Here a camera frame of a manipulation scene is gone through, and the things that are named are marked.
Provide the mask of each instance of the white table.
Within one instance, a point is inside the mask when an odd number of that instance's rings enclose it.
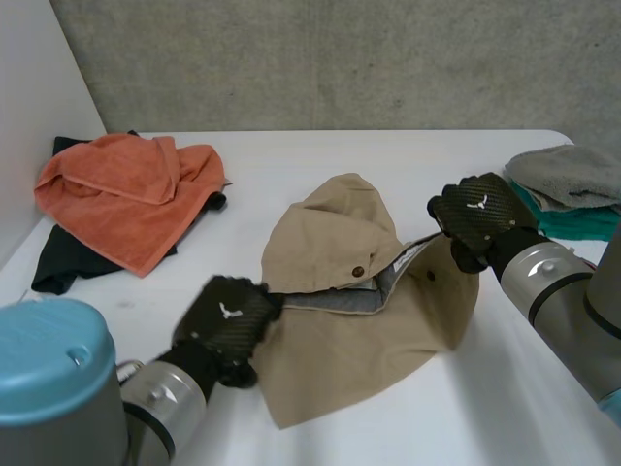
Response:
[[[502,170],[517,153],[570,140],[552,131],[172,133],[212,144],[224,160],[228,208],[208,214],[145,279],[78,280],[67,294],[106,317],[118,358],[148,360],[212,274],[261,277],[260,259],[286,208],[328,178],[357,172],[381,193],[402,241],[437,230],[427,200],[467,175]],[[0,304],[26,291],[52,224],[44,219],[0,272]],[[573,243],[598,261],[605,245]],[[491,272],[467,334],[356,406],[285,430],[258,388],[218,386],[177,466],[612,466],[621,432],[512,307]]]

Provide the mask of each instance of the folded towel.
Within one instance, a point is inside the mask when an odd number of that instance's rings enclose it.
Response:
[[[619,156],[565,145],[516,155],[506,169],[544,212],[614,206],[621,213]]]
[[[40,209],[82,243],[139,277],[224,185],[211,146],[110,134],[55,156],[35,187]]]
[[[608,207],[543,212],[528,191],[517,183],[511,183],[511,187],[533,211],[539,230],[550,238],[610,241],[621,220],[621,216]]]

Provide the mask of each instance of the gray towel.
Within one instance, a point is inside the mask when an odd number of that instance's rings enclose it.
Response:
[[[621,214],[621,157],[582,146],[525,152],[505,167],[542,211],[611,207]]]

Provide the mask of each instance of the brown button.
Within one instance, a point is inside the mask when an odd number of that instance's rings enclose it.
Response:
[[[360,266],[354,267],[354,269],[351,271],[351,275],[353,275],[356,279],[362,277],[363,275],[365,275],[365,269]]]

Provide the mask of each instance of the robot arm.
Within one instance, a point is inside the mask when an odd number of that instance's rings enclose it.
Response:
[[[256,383],[248,360],[280,303],[245,279],[214,277],[174,332],[173,347],[121,388],[127,466],[167,466],[205,414],[213,386]]]
[[[621,427],[621,224],[595,270],[540,236],[524,209],[494,174],[447,186],[428,206],[453,238],[457,265],[470,273],[491,266],[515,307]]]

